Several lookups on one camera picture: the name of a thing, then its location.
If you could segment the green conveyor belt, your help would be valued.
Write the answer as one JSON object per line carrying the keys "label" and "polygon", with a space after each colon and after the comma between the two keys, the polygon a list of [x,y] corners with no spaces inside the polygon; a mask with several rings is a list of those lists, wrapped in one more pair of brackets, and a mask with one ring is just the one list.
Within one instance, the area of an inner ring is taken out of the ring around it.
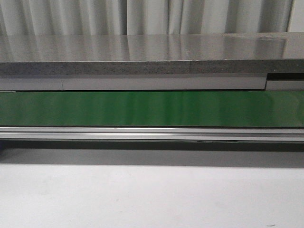
{"label": "green conveyor belt", "polygon": [[8,92],[2,126],[304,125],[302,91]]}

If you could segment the grey stone slab shelf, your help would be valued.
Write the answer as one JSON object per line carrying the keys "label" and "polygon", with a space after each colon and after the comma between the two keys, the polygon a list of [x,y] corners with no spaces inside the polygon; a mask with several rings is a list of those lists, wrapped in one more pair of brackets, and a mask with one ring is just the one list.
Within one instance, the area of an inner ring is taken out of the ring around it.
{"label": "grey stone slab shelf", "polygon": [[0,73],[5,76],[303,71],[302,32],[0,38]]}

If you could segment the white pleated curtain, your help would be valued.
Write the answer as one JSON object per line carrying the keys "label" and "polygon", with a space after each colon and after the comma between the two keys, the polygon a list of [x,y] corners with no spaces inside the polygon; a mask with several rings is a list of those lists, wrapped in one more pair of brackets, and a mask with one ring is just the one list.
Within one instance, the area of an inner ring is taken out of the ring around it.
{"label": "white pleated curtain", "polygon": [[286,32],[291,0],[3,0],[2,35]]}

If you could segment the grey rear conveyor rail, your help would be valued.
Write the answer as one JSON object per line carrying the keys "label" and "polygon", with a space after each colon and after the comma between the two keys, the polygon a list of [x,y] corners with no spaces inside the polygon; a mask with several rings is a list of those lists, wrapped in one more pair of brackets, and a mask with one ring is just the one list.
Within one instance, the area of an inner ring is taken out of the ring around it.
{"label": "grey rear conveyor rail", "polygon": [[268,90],[299,91],[302,73],[211,73],[144,75],[4,75],[2,91],[74,90]]}

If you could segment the aluminium front conveyor rail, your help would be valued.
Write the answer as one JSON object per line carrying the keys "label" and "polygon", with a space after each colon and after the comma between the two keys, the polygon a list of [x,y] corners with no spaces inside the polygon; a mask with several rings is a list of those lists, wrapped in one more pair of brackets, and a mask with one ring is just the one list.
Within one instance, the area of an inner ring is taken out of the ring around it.
{"label": "aluminium front conveyor rail", "polygon": [[303,142],[303,128],[1,127],[1,140]]}

